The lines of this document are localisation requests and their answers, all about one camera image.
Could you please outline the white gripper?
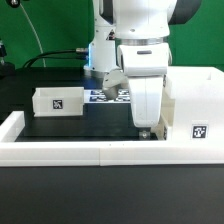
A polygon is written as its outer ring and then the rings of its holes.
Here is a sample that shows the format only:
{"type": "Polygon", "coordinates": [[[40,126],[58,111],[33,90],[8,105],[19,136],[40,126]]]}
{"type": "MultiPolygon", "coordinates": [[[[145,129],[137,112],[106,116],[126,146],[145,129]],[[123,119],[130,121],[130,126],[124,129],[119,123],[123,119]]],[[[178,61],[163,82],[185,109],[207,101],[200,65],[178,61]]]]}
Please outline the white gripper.
{"type": "Polygon", "coordinates": [[[106,73],[102,90],[109,100],[118,96],[118,87],[129,90],[133,123],[139,129],[139,138],[149,140],[152,127],[160,119],[163,77],[162,76],[126,76],[122,70],[115,69],[106,73]]]}

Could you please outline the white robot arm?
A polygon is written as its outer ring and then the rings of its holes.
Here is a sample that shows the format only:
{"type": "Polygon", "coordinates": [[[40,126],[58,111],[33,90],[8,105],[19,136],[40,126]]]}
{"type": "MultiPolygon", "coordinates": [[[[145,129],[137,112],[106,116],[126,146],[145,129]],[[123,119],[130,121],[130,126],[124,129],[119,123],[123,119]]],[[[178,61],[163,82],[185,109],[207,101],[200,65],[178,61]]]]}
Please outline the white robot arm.
{"type": "Polygon", "coordinates": [[[91,0],[94,37],[84,71],[103,80],[106,97],[129,90],[134,125],[147,140],[159,123],[162,90],[172,54],[171,25],[188,22],[202,0],[91,0]]]}

